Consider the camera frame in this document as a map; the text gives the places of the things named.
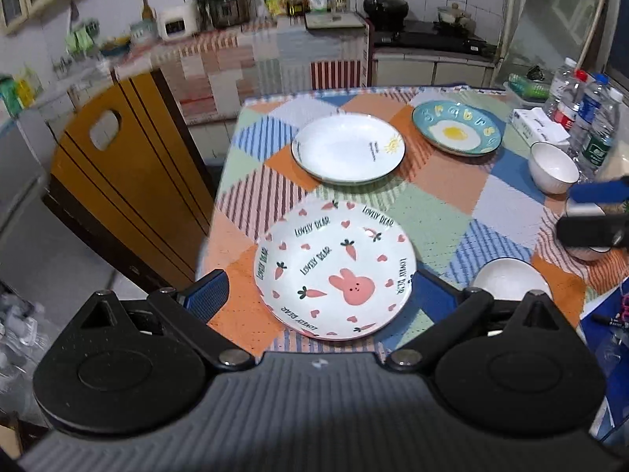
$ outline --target egg yolk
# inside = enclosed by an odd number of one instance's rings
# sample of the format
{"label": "egg yolk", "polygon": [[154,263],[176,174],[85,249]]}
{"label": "egg yolk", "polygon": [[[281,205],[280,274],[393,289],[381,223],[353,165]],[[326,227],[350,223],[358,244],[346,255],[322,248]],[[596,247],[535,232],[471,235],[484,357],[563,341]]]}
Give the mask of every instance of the egg yolk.
{"label": "egg yolk", "polygon": [[453,125],[451,127],[446,127],[443,130],[443,134],[451,140],[465,140],[465,138],[467,138],[466,133],[460,127],[455,127]]}

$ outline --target green bottle label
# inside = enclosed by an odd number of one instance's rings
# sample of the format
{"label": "green bottle label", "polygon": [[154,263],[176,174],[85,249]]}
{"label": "green bottle label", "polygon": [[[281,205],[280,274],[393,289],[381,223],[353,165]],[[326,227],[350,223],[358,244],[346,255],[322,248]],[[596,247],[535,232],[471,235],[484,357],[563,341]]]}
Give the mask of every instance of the green bottle label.
{"label": "green bottle label", "polygon": [[607,145],[604,141],[590,135],[589,141],[587,141],[586,146],[583,147],[583,156],[595,167],[600,167],[603,165],[605,156],[607,156],[610,148],[611,146]]}

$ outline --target wooden chair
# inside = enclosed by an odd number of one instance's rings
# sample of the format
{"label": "wooden chair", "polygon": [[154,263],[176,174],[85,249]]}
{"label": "wooden chair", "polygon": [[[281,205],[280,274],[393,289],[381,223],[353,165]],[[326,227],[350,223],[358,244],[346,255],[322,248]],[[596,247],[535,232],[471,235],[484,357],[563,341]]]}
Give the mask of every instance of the wooden chair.
{"label": "wooden chair", "polygon": [[[103,131],[106,121],[117,133]],[[46,205],[143,290],[195,280],[215,188],[160,71],[93,98],[65,129]]]}

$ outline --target sun illustration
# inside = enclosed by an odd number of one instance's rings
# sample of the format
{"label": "sun illustration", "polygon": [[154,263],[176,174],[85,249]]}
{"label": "sun illustration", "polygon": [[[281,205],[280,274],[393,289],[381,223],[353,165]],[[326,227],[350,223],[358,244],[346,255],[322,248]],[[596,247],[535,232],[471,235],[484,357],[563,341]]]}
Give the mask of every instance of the sun illustration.
{"label": "sun illustration", "polygon": [[399,148],[400,141],[400,137],[394,136],[389,140],[389,143],[384,146],[384,151],[389,154],[394,153]]}

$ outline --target rabbit ear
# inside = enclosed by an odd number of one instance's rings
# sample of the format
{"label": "rabbit ear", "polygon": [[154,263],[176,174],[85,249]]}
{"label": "rabbit ear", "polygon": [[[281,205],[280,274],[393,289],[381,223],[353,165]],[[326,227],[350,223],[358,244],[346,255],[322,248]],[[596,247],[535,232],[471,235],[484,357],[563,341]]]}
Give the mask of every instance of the rabbit ear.
{"label": "rabbit ear", "polygon": [[354,275],[353,272],[351,270],[348,270],[347,268],[341,269],[341,276],[345,280],[354,280],[356,278],[356,275]]}
{"label": "rabbit ear", "polygon": [[337,277],[336,275],[331,275],[328,278],[328,282],[332,284],[332,286],[335,287],[336,289],[340,289],[341,291],[343,291],[345,281],[341,277]]}

